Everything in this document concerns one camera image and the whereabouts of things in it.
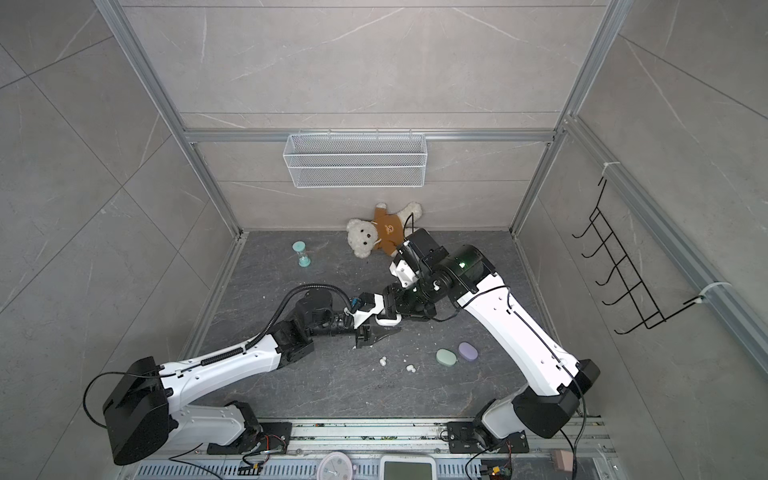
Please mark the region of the white earbud charging case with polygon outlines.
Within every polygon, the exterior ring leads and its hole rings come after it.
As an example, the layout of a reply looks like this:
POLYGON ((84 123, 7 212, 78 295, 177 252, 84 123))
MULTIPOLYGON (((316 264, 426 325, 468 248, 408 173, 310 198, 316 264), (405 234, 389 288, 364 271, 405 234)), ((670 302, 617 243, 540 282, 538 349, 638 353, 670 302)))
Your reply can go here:
POLYGON ((402 316, 395 314, 392 318, 385 317, 383 314, 376 316, 376 322, 378 325, 386 328, 396 327, 402 321, 402 316))

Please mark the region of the green earbud charging case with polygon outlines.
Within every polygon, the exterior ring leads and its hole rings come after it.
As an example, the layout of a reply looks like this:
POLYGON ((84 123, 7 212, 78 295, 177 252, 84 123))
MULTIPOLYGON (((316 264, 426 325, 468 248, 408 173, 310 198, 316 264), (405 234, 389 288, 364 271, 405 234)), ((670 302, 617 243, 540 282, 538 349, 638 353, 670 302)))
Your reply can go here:
POLYGON ((454 366, 458 361, 456 354, 447 349, 439 349, 436 352, 435 358, 443 366, 454 366))

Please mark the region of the purple earbud charging case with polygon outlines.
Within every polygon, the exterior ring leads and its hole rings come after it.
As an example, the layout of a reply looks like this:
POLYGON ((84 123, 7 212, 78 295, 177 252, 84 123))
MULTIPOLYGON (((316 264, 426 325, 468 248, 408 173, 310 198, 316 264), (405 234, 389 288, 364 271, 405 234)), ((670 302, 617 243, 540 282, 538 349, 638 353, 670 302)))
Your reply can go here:
POLYGON ((479 358, 478 350, 468 342, 461 342, 458 346, 458 352, 460 357, 467 362, 474 362, 479 358))

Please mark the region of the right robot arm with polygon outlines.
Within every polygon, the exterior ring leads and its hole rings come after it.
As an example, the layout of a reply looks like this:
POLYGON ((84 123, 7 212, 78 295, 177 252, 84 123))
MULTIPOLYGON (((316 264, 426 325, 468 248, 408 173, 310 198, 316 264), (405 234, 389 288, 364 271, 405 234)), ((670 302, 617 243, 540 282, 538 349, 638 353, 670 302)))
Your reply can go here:
POLYGON ((398 282, 385 296, 386 312, 433 320, 437 302, 448 298, 456 313, 470 314, 493 336, 525 377, 523 387, 476 415, 473 435, 483 447, 495 448, 517 433, 551 438, 575 413, 587 412, 585 395, 600 375, 598 366, 553 340, 479 249, 466 245, 450 254, 407 241, 390 271, 398 282))

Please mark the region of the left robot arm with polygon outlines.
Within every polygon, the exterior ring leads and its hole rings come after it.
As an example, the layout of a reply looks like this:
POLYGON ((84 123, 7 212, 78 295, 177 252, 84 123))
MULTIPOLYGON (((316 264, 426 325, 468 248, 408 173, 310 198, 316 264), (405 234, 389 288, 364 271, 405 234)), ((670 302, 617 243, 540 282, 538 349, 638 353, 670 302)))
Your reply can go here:
POLYGON ((112 460, 125 466, 162 450, 201 445, 245 453, 261 431, 253 409, 239 401, 199 407, 196 400, 302 359, 313 352, 316 336, 352 334, 361 347, 397 332, 402 318, 390 294, 350 297, 336 286, 310 283, 290 290, 251 339, 164 364, 141 358, 118 373, 102 406, 112 460))

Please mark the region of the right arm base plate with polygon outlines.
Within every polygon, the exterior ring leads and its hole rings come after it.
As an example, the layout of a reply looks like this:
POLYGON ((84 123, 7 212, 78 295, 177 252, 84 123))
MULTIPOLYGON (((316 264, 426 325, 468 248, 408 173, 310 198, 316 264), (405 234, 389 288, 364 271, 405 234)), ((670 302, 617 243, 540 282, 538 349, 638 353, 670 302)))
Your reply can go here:
POLYGON ((513 454, 529 453, 528 439, 524 431, 513 432, 504 438, 497 438, 485 427, 472 422, 448 422, 440 438, 448 444, 452 454, 475 454, 481 451, 511 451, 513 454))

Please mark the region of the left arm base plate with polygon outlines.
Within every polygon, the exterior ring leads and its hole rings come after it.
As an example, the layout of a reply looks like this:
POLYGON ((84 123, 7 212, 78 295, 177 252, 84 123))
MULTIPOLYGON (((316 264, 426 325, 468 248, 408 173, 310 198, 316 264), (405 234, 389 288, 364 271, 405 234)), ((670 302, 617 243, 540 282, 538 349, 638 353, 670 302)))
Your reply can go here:
POLYGON ((258 427, 247 427, 228 445, 209 444, 206 453, 208 455, 245 455, 265 451, 284 453, 290 444, 292 430, 291 422, 267 422, 258 427))

